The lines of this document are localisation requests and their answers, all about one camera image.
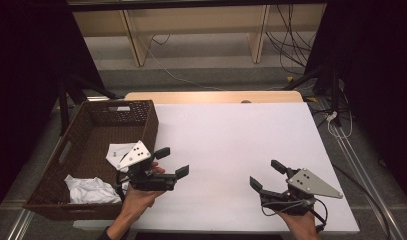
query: basket handle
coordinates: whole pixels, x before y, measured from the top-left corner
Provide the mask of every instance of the basket handle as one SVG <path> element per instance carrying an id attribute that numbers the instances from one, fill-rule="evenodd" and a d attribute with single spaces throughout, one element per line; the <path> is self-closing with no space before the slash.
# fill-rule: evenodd
<path id="1" fill-rule="evenodd" d="M 97 212 L 97 209 L 95 209 L 95 207 L 93 206 L 84 206 L 84 205 L 80 205 L 80 206 L 74 206 L 74 205 L 70 205 L 70 206 L 66 206 L 63 207 L 61 206 L 60 209 L 62 209 L 63 211 L 67 211 L 71 214 L 83 214 L 83 213 L 95 213 Z"/>

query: metal rod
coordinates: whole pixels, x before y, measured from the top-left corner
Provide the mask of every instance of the metal rod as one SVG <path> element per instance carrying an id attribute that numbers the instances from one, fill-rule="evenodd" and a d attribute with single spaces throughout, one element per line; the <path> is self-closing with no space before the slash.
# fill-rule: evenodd
<path id="1" fill-rule="evenodd" d="M 277 4 L 310 4 L 325 3 L 325 0 L 130 0 L 122 2 L 74 2 L 68 4 L 49 4 L 26 1 L 36 10 L 69 10 L 72 12 L 112 11 L 134 9 L 193 8 L 221 6 L 257 6 Z"/>

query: wires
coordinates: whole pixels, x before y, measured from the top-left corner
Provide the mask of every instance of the wires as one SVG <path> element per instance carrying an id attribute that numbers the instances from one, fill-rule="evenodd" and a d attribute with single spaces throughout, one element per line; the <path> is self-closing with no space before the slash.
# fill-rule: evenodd
<path id="1" fill-rule="evenodd" d="M 337 169 L 339 172 L 341 172 L 345 177 L 347 177 L 353 184 L 355 184 L 362 192 L 366 194 L 366 196 L 371 200 L 371 202 L 374 204 L 374 206 L 379 210 L 379 213 L 381 215 L 381 218 L 383 219 L 384 226 L 386 228 L 386 235 L 387 239 L 391 239 L 391 233 L 390 233 L 390 227 L 388 225 L 386 216 L 384 215 L 381 207 L 378 205 L 378 203 L 374 200 L 374 198 L 371 196 L 371 194 L 360 184 L 358 181 L 356 181 L 354 178 L 352 178 L 349 174 L 347 174 L 343 169 L 338 167 L 337 165 L 331 163 L 332 166 Z"/>
<path id="2" fill-rule="evenodd" d="M 291 205 L 291 206 L 284 206 L 283 209 L 279 210 L 279 212 L 285 212 L 285 211 L 287 211 L 287 210 L 289 210 L 291 208 L 302 206 L 304 203 L 305 203 L 304 200 L 291 201 L 291 202 L 269 202 L 269 203 L 264 203 L 264 204 L 262 204 L 262 212 L 263 212 L 263 214 L 265 214 L 265 216 L 270 217 L 270 216 L 277 215 L 277 213 L 274 212 L 274 213 L 271 213 L 271 214 L 267 214 L 267 213 L 265 213 L 265 210 L 263 208 L 269 207 L 269 206 L 272 206 L 272 205 L 277 205 L 277 204 L 278 205 Z"/>
<path id="3" fill-rule="evenodd" d="M 291 21 L 292 21 L 292 18 L 293 18 L 293 4 L 288 5 L 288 23 L 287 23 L 284 15 L 283 15 L 283 13 L 281 12 L 281 9 L 280 9 L 279 5 L 277 5 L 277 9 L 278 9 L 278 12 L 279 12 L 279 14 L 281 16 L 281 19 L 282 19 L 282 21 L 284 23 L 284 26 L 285 26 L 287 32 L 286 32 L 286 34 L 284 36 L 283 41 L 280 41 L 280 40 L 276 39 L 272 35 L 272 33 L 266 33 L 266 35 L 268 36 L 268 38 L 269 38 L 270 42 L 272 43 L 272 45 L 274 46 L 274 48 L 280 53 L 280 63 L 281 63 L 282 68 L 285 71 L 289 72 L 289 73 L 301 74 L 301 73 L 297 73 L 295 71 L 291 71 L 291 70 L 285 68 L 284 65 L 283 65 L 283 62 L 282 62 L 282 57 L 284 56 L 284 57 L 290 59 L 293 63 L 297 63 L 301 67 L 306 67 L 307 58 L 306 58 L 305 54 L 303 54 L 302 50 L 310 51 L 311 46 L 308 43 L 306 43 L 306 41 L 303 40 L 303 38 L 301 37 L 300 34 L 295 32 L 297 34 L 297 36 L 307 46 L 307 48 L 300 47 L 299 44 L 297 43 L 295 37 L 294 37 L 292 24 L 291 24 Z M 286 44 L 285 43 L 288 36 L 290 36 L 290 38 L 291 38 L 291 44 Z M 284 46 L 292 47 L 291 56 L 290 56 L 289 53 L 286 53 L 284 51 Z"/>
<path id="4" fill-rule="evenodd" d="M 200 88 L 204 88 L 204 89 L 211 89 L 211 90 L 218 90 L 218 91 L 228 91 L 228 90 L 225 90 L 225 89 L 222 89 L 222 88 L 203 86 L 203 85 L 201 85 L 201 84 L 192 82 L 192 81 L 190 81 L 190 80 L 182 79 L 182 78 L 178 78 L 178 77 L 174 76 L 171 72 L 168 71 L 168 69 L 166 69 L 165 67 L 163 67 L 163 65 L 156 59 L 156 57 L 153 55 L 153 53 L 150 51 L 150 49 L 143 43 L 143 41 L 141 40 L 141 38 L 139 38 L 139 39 L 140 39 L 141 44 L 142 44 L 142 45 L 144 46 L 144 48 L 147 50 L 147 52 L 150 53 L 150 55 L 152 56 L 152 58 L 154 59 L 154 61 L 155 61 L 163 70 L 165 70 L 165 72 L 168 73 L 169 76 L 171 76 L 173 79 L 176 79 L 176 80 L 181 81 L 181 82 L 190 83 L 190 84 L 192 84 L 192 85 L 194 85 L 194 86 L 197 86 L 197 87 L 200 87 Z"/>
<path id="5" fill-rule="evenodd" d="M 290 202 L 269 202 L 269 203 L 264 203 L 262 204 L 262 212 L 265 216 L 274 216 L 277 215 L 277 212 L 271 213 L 271 214 L 267 214 L 264 210 L 265 207 L 272 207 L 274 205 L 284 205 L 284 208 L 282 208 L 281 210 L 277 210 L 278 212 L 286 212 L 287 210 L 290 210 L 292 208 L 295 207 L 303 207 L 303 209 L 305 209 L 306 211 L 311 212 L 319 221 L 321 221 L 321 224 L 316 226 L 316 231 L 320 232 L 322 230 L 324 230 L 325 226 L 327 225 L 327 220 L 328 220 L 328 209 L 327 206 L 319 199 L 314 198 L 316 201 L 320 202 L 322 204 L 322 206 L 324 206 L 325 209 L 325 218 L 321 217 L 321 215 L 319 215 L 315 210 L 313 210 L 312 205 L 308 205 L 307 200 L 306 199 L 302 199 L 302 200 L 297 200 L 297 201 L 290 201 Z"/>
<path id="6" fill-rule="evenodd" d="M 166 38 L 166 40 L 165 40 L 164 42 L 162 42 L 162 43 L 156 41 L 156 40 L 154 39 L 154 37 L 156 37 L 156 35 L 153 35 L 153 37 L 151 38 L 152 41 L 154 41 L 155 43 L 157 43 L 157 44 L 159 44 L 159 45 L 163 45 L 163 44 L 165 44 L 165 43 L 168 42 L 168 40 L 169 40 L 169 38 L 171 37 L 171 35 L 169 34 L 168 37 Z"/>

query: gray floor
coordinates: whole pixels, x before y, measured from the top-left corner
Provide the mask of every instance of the gray floor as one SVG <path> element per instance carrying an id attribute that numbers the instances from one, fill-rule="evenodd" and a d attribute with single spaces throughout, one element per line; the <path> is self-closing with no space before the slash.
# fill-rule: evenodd
<path id="1" fill-rule="evenodd" d="M 157 37 L 163 42 L 167 36 Z M 224 90 L 275 90 L 287 84 L 288 76 L 298 77 L 281 68 L 279 55 L 267 42 L 262 62 L 253 64 L 245 35 L 240 34 L 171 36 L 164 45 L 152 44 L 151 50 L 157 60 L 149 55 L 142 68 L 134 66 L 128 42 L 124 38 L 87 39 L 87 44 L 107 89 L 121 95 L 131 91 L 205 91 L 211 90 L 210 87 Z M 289 62 L 283 63 L 289 70 L 303 70 Z M 313 83 L 309 81 L 298 90 L 302 95 L 309 96 Z M 87 91 L 87 94 L 95 95 L 92 91 Z M 55 103 L 33 156 L 24 165 L 0 206 L 0 239 L 95 239 L 100 234 L 98 231 L 76 229 L 72 227 L 72 222 L 53 222 L 37 214 L 28 215 L 27 211 L 22 210 L 22 204 L 40 180 L 41 172 L 59 140 L 60 113 L 57 105 Z M 310 103 L 310 106 L 313 109 L 328 108 L 328 99 L 319 97 L 318 102 Z M 395 234 L 395 239 L 407 239 L 407 198 L 387 168 L 379 164 L 380 156 L 364 129 L 358 122 L 352 122 L 351 125 L 348 113 L 340 116 L 344 134 L 352 130 L 345 139 L 349 142 L 346 146 L 352 148 L 353 156 L 350 158 L 360 161 L 382 199 L 387 214 L 395 221 L 395 224 L 389 222 L 397 226 L 401 234 Z M 317 125 L 324 118 L 323 114 L 314 115 Z M 331 162 L 357 178 L 358 175 L 353 173 L 351 167 L 352 160 L 343 151 L 343 143 L 328 131 L 326 123 L 319 126 L 319 133 Z M 385 239 L 376 211 L 365 194 L 343 174 L 336 173 L 361 231 L 353 235 L 323 234 L 322 239 Z M 28 226 L 26 231 L 16 231 L 21 225 Z"/>

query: floor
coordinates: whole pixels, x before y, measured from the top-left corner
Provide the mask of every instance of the floor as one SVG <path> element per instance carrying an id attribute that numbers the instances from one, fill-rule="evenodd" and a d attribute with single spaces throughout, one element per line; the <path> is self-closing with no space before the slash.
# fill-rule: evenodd
<path id="1" fill-rule="evenodd" d="M 314 33 L 302 35 L 310 45 Z M 254 64 L 245 34 L 156 36 L 155 40 L 159 43 L 167 41 L 161 45 L 152 43 L 145 66 L 140 68 L 135 66 L 126 38 L 88 38 L 86 42 L 106 88 L 121 95 L 130 91 L 205 91 L 214 88 L 276 90 L 288 84 L 288 77 L 296 79 L 300 76 L 290 72 L 303 71 L 294 62 L 280 57 L 267 39 L 261 62 Z M 297 90 L 303 96 L 312 97 L 313 84 L 314 80 L 308 81 Z M 381 156 L 371 145 L 363 127 L 350 117 L 349 111 L 339 116 L 342 127 L 329 126 L 322 110 L 329 108 L 330 99 L 317 96 L 314 100 L 308 104 L 331 162 L 373 196 L 373 201 L 368 200 L 359 187 L 336 169 L 361 231 L 352 235 L 323 234 L 322 239 L 386 239 L 386 225 L 381 220 L 381 213 L 386 216 L 391 239 L 407 239 L 407 198 L 382 164 Z M 344 97 L 341 104 L 346 107 Z M 95 239 L 100 234 L 100 231 L 76 229 L 72 222 L 49 221 L 22 208 L 60 139 L 57 106 L 55 103 L 33 157 L 25 164 L 0 206 L 0 239 Z M 378 203 L 381 211 L 373 202 Z M 134 238 L 135 234 L 129 236 L 129 239 Z M 287 234 L 282 238 L 292 239 Z"/>

